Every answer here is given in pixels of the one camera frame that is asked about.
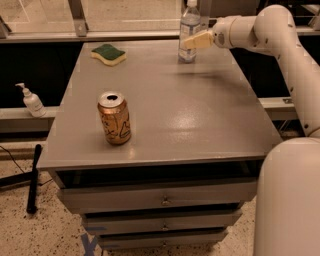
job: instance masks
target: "can lid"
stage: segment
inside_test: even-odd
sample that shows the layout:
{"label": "can lid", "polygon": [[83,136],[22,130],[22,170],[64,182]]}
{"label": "can lid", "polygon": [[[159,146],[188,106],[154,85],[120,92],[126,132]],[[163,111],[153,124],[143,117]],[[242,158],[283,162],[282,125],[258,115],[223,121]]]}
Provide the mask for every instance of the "can lid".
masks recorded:
{"label": "can lid", "polygon": [[99,98],[99,104],[105,108],[114,108],[119,106],[124,100],[124,96],[120,92],[105,92]]}

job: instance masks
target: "aluminum can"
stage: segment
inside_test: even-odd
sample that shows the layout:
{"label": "aluminum can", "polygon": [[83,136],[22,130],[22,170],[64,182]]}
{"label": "aluminum can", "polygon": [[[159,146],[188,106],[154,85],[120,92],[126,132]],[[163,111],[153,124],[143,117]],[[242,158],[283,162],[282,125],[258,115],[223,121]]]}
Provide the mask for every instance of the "aluminum can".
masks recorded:
{"label": "aluminum can", "polygon": [[105,133],[110,144],[123,144],[131,137],[127,101],[119,92],[104,92],[99,97],[98,110]]}

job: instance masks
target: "pump bottle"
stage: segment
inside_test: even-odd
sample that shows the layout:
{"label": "pump bottle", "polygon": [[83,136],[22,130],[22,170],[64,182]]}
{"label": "pump bottle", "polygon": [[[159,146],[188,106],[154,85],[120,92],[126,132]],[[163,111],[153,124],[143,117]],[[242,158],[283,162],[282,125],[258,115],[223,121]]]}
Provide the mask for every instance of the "pump bottle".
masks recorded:
{"label": "pump bottle", "polygon": [[201,16],[197,9],[197,0],[188,0],[187,5],[188,7],[182,15],[180,23],[179,60],[191,63],[196,58],[196,49],[186,49],[183,41],[200,31]]}
{"label": "pump bottle", "polygon": [[22,92],[24,94],[23,102],[30,111],[31,115],[34,117],[43,116],[46,113],[46,109],[38,95],[30,92],[28,88],[25,88],[24,83],[18,83],[16,86],[20,86],[22,88]]}

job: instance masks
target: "soap dispenser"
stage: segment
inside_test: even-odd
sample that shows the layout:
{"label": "soap dispenser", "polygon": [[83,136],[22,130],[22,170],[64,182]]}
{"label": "soap dispenser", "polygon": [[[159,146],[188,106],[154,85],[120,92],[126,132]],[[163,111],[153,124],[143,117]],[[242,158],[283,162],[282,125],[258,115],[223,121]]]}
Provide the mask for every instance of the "soap dispenser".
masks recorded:
{"label": "soap dispenser", "polygon": [[46,109],[43,106],[41,100],[38,95],[30,92],[28,88],[25,88],[24,83],[18,83],[16,86],[20,86],[22,88],[22,92],[24,94],[23,102],[27,106],[31,115],[34,117],[41,117],[46,113]]}

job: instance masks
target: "yellow sponge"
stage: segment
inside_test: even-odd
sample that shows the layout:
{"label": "yellow sponge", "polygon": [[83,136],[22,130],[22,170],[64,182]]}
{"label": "yellow sponge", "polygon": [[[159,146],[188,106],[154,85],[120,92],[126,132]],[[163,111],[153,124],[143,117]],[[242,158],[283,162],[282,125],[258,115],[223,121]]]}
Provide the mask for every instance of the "yellow sponge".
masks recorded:
{"label": "yellow sponge", "polygon": [[208,48],[213,45],[213,35],[211,31],[202,30],[184,40],[187,49]]}
{"label": "yellow sponge", "polygon": [[101,60],[105,65],[115,66],[124,61],[127,56],[124,51],[118,50],[111,44],[104,44],[91,51],[91,57]]}

